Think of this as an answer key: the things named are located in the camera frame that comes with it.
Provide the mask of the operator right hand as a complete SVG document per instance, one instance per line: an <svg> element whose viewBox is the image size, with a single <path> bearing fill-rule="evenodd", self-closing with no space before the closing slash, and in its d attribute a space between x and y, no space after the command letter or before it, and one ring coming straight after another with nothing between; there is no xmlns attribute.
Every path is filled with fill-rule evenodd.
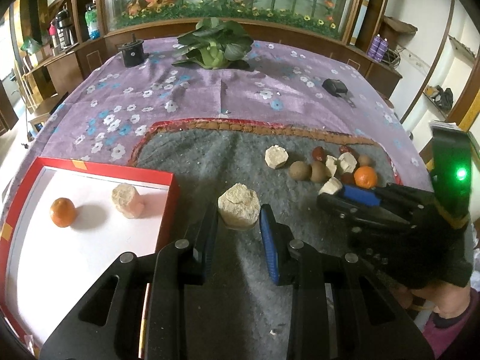
<svg viewBox="0 0 480 360"><path fill-rule="evenodd" d="M413 303L413 297L432 302L431 310L444 319L453 319L463 314L470 305L470 282L459 287L441 280L430 282L423 289L408 289L396 284L390 291L400 305L407 309Z"/></svg>

